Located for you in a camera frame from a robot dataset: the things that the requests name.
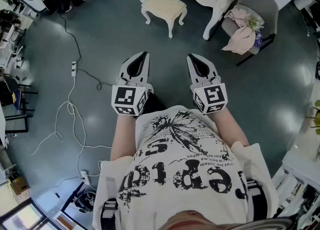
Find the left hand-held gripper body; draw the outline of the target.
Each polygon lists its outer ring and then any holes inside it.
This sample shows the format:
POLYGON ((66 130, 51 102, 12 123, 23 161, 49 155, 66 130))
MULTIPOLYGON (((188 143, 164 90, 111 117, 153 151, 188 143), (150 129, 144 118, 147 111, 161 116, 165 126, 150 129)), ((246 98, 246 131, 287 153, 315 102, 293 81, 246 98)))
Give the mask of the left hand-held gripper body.
POLYGON ((150 83, 119 78, 112 86, 111 106, 118 115, 139 116, 150 92, 150 83))

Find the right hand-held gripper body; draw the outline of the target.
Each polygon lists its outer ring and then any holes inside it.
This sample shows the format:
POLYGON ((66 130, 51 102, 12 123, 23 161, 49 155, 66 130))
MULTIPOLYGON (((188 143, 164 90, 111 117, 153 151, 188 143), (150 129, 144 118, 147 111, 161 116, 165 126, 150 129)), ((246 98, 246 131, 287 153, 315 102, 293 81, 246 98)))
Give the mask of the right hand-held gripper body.
POLYGON ((219 76, 203 82, 192 91, 193 101, 204 115, 222 111, 228 103, 226 86, 219 76))

